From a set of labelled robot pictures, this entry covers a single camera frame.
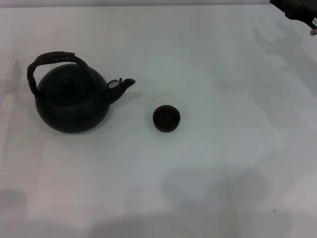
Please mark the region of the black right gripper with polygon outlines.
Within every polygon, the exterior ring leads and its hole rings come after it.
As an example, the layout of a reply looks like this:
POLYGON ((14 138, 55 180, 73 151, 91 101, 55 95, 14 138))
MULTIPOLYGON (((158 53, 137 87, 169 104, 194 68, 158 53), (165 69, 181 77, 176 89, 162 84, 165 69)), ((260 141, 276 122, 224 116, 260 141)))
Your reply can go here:
POLYGON ((290 20, 297 20, 311 28, 317 27, 317 1, 316 0, 270 0, 290 20))

